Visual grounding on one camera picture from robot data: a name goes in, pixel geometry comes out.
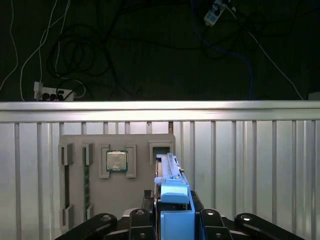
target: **corrugated metal wall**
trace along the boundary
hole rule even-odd
[[[1,123],[0,239],[60,235],[60,135],[168,132],[168,122]],[[206,208],[320,239],[320,121],[175,121],[173,134]]]

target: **blue cable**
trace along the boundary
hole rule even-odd
[[[216,47],[212,44],[210,44],[209,42],[207,42],[206,40],[204,40],[201,37],[201,34],[199,33],[197,26],[196,26],[196,22],[195,22],[195,13],[194,13],[194,4],[193,4],[193,0],[191,0],[191,10],[192,10],[192,25],[193,25],[193,31],[194,33],[197,35],[197,37],[199,38],[199,40],[201,42],[203,42],[205,45],[207,45],[208,47],[217,50],[218,52],[221,52],[223,54],[228,54],[230,56],[234,56],[237,57],[239,59],[241,59],[242,62],[244,62],[244,64],[247,66],[248,70],[249,70],[249,74],[250,74],[250,84],[249,84],[249,97],[248,99],[251,100],[252,99],[252,94],[253,94],[253,81],[254,81],[254,75],[253,75],[253,69],[252,66],[250,65],[249,61],[242,55],[237,54],[235,52],[229,52],[226,51],[222,48]]]

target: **robotic arm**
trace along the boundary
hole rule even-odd
[[[141,208],[121,219],[98,214],[56,240],[302,240],[256,215],[234,221],[205,209],[172,153],[157,155],[154,190],[145,190]]]

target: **cpu processor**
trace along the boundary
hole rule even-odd
[[[128,152],[109,150],[106,152],[106,170],[108,172],[127,172]]]

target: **white cable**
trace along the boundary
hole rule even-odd
[[[57,2],[58,2],[58,0],[55,0],[53,8],[52,8],[52,11],[51,11],[51,14],[50,14],[50,18],[49,18],[49,23],[48,23],[48,28],[47,29],[50,28],[51,21],[52,21],[52,15],[54,14],[55,8],[57,6]],[[49,33],[49,31],[46,31],[43,43],[40,44],[40,46],[27,58],[27,60],[22,65],[21,72],[20,72],[20,96],[21,96],[21,100],[22,101],[25,101],[23,93],[22,93],[22,76],[24,74],[24,68],[25,68],[27,62],[29,62],[29,60],[36,54],[36,52],[45,44],[45,42],[47,40],[47,37],[48,37],[48,33]]]
[[[59,17],[54,23],[51,24],[51,26],[49,28],[47,28],[46,30],[43,31],[39,46],[41,44],[43,44],[43,39],[44,39],[46,32],[49,31],[49,29],[51,29],[55,24],[57,24],[64,16],[65,15],[62,15],[61,17]],[[39,82],[41,83],[43,73],[42,73],[42,58],[41,58],[40,48],[39,48],[39,59],[40,59],[40,80],[39,80]]]
[[[13,70],[4,78],[1,86],[0,86],[0,91],[2,89],[2,87],[4,86],[5,82],[7,81],[7,79],[15,72],[15,70],[18,68],[18,64],[19,64],[19,58],[18,58],[18,52],[17,52],[17,47],[16,47],[16,43],[15,43],[15,39],[14,36],[12,34],[12,27],[14,25],[14,20],[15,20],[15,9],[14,9],[14,0],[11,0],[11,9],[12,9],[12,17],[11,17],[11,24],[10,24],[10,36],[12,39],[12,43],[13,43],[13,48],[14,48],[14,52],[15,52],[15,59],[16,59],[16,64],[15,67],[13,68]]]
[[[70,3],[71,3],[71,0],[68,0],[68,3],[66,5],[66,9],[65,9],[65,13],[64,13],[64,18],[63,18],[63,22],[62,22],[62,26],[61,26],[61,30],[60,30],[60,35],[62,34],[63,30],[64,30],[64,27],[65,27],[65,23],[66,23],[66,17],[67,17],[67,14],[68,14],[68,10],[69,10],[69,7],[70,7]],[[56,60],[55,60],[55,64],[54,64],[54,70],[55,70],[55,73],[58,77],[60,77],[61,79],[64,79],[64,80],[68,80],[69,78],[67,77],[62,77],[60,76],[58,73],[57,73],[57,65],[58,65],[58,60],[59,60],[59,56],[60,56],[60,41],[58,42],[58,53],[57,53],[57,56],[56,56]],[[82,86],[83,86],[83,93],[80,95],[80,96],[74,96],[75,99],[79,99],[79,98],[82,98],[84,95],[86,95],[86,92],[87,92],[87,89],[85,87],[85,85],[77,80],[77,79],[72,79],[78,83],[80,83]]]
[[[237,20],[236,15],[234,14],[234,12],[230,9],[230,8],[226,8],[231,14],[232,16]],[[296,91],[296,93],[298,94],[298,96],[301,98],[301,100],[304,100],[304,98],[301,96],[301,94],[299,93],[299,91],[297,90],[295,84],[285,75],[285,73],[283,71],[281,71],[281,69],[275,64],[275,62],[269,57],[269,55],[266,53],[266,51],[263,49],[263,47],[260,45],[260,43],[258,42],[258,40],[255,38],[255,36],[247,31],[248,34],[250,34],[250,36],[253,38],[253,40],[258,44],[258,46],[260,47],[260,49],[262,50],[262,52],[264,53],[264,55],[270,60],[270,62],[275,66],[275,68],[289,81],[289,83],[291,83],[291,85],[293,86],[294,90]]]

